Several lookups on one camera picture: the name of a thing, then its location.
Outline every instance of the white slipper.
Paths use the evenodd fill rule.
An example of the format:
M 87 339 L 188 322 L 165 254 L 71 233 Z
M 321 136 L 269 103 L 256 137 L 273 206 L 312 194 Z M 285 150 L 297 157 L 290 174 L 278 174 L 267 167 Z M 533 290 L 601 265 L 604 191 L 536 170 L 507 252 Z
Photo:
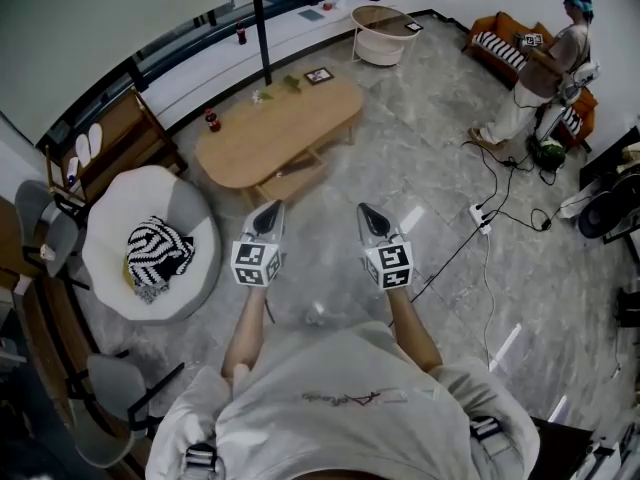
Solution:
M 71 160 L 69 160 L 69 165 L 67 166 L 67 182 L 69 186 L 73 185 L 73 182 L 76 181 L 76 176 L 78 175 L 78 157 L 74 156 Z
M 95 158 L 100 154 L 102 148 L 102 126 L 93 123 L 89 128 L 89 149 L 91 150 L 91 158 Z
M 80 160 L 80 165 L 86 167 L 91 162 L 91 151 L 89 150 L 89 139 L 82 133 L 76 139 L 76 155 Z

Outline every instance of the gray chair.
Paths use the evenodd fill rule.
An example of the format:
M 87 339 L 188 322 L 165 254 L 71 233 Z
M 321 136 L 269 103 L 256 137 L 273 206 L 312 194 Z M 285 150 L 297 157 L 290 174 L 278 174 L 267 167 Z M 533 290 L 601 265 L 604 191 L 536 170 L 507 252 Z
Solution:
M 73 249 L 78 241 L 78 224 L 75 220 L 75 205 L 65 202 L 68 206 L 58 205 L 61 212 L 49 225 L 44 243 L 56 253 L 52 261 L 40 258 L 40 245 L 36 239 L 36 228 L 47 207 L 54 202 L 54 197 L 47 188 L 37 181 L 25 181 L 18 187 L 16 193 L 16 212 L 20 222 L 20 237 L 22 240 L 22 256 L 27 263 L 47 272 L 51 277 L 60 277 L 80 288 L 89 287 L 69 277 L 65 264 L 69 256 L 75 255 Z
M 67 379 L 69 406 L 73 417 L 73 435 L 80 456 L 96 468 L 109 468 L 120 462 L 162 418 L 149 415 L 149 401 L 184 368 L 180 363 L 153 388 L 147 390 L 140 370 L 122 358 L 94 354 L 87 359 L 87 369 Z M 93 394 L 84 391 L 82 380 L 89 377 Z M 97 402 L 109 414 L 126 422 L 128 439 L 105 432 L 96 421 L 92 403 Z

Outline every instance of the white armchair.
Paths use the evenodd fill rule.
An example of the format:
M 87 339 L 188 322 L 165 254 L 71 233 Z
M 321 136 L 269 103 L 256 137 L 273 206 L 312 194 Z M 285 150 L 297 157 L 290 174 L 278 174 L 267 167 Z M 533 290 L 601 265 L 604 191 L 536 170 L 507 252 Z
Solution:
M 195 255 L 169 290 L 145 303 L 123 276 L 127 240 L 155 215 L 182 236 L 193 237 Z M 198 190 L 157 165 L 119 174 L 89 213 L 82 259 L 96 297 L 134 322 L 163 324 L 188 317 L 215 286 L 221 260 L 220 236 Z

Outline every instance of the red bottle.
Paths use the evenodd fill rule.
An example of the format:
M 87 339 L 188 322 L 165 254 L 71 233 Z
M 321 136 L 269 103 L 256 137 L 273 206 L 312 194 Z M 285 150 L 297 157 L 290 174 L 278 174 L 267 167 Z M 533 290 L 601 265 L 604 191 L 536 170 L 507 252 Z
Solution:
M 218 116 L 216 115 L 216 113 L 213 112 L 210 108 L 205 109 L 204 120 L 209 125 L 209 130 L 211 130 L 212 132 L 220 131 L 222 125 L 220 124 L 220 121 L 218 121 Z
M 247 35 L 244 31 L 244 25 L 240 18 L 236 20 L 236 34 L 238 34 L 238 42 L 240 44 L 247 44 Z

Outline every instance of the striped cushion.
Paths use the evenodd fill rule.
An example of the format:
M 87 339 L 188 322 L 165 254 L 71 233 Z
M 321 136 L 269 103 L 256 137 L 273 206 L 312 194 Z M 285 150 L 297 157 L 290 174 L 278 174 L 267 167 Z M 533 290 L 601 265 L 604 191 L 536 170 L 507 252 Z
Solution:
M 473 36 L 471 42 L 503 60 L 516 71 L 520 71 L 527 63 L 524 55 L 493 32 L 481 32 Z
M 582 128 L 582 119 L 580 119 L 580 116 L 576 111 L 569 107 L 562 115 L 562 121 L 571 135 L 573 135 L 574 138 L 577 137 L 580 133 L 580 129 Z

